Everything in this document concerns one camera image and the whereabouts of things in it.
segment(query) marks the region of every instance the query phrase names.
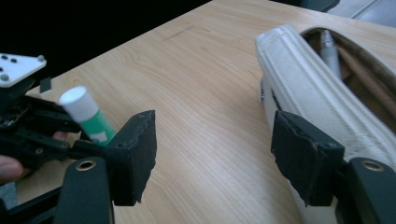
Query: white glue stick cap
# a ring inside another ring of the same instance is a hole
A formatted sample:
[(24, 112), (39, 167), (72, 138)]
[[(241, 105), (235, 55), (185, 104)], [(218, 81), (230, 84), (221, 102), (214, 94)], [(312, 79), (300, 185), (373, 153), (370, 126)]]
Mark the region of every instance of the white glue stick cap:
[(92, 118), (99, 110), (84, 86), (77, 86), (66, 91), (59, 100), (60, 105), (75, 122)]

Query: hand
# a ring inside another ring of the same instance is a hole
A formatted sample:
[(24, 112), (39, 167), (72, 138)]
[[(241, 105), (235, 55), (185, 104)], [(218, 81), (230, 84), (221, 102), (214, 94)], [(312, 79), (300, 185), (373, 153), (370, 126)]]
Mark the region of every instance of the hand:
[[(52, 137), (63, 141), (66, 139), (67, 133), (57, 132)], [(31, 170), (24, 168), (18, 160), (0, 155), (0, 185), (20, 180), (30, 172)]]

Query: glue stick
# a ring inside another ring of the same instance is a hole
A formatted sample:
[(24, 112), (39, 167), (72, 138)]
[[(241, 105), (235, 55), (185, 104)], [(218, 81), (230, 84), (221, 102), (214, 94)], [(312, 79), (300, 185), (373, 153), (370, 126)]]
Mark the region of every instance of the glue stick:
[(66, 91), (59, 103), (97, 145), (105, 147), (116, 135), (86, 87), (77, 86)]

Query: white bracket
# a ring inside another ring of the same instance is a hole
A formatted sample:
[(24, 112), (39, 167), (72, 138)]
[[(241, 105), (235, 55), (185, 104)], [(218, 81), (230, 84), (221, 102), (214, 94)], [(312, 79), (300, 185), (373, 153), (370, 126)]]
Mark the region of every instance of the white bracket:
[(46, 66), (44, 56), (0, 53), (0, 88), (8, 88)]

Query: wooden table surface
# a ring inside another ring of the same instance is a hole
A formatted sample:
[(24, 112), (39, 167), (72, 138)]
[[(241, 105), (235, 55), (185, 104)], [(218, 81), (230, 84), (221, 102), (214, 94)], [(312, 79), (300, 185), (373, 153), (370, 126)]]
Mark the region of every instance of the wooden table surface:
[[(56, 102), (85, 85), (116, 131), (156, 110), (157, 163), (142, 203), (116, 206), (116, 223), (302, 222), (270, 152), (254, 43), (285, 23), (332, 27), (396, 67), (394, 28), (263, 0), (214, 0), (52, 80), (42, 98)], [(69, 162), (20, 181), (20, 202), (61, 186)]]

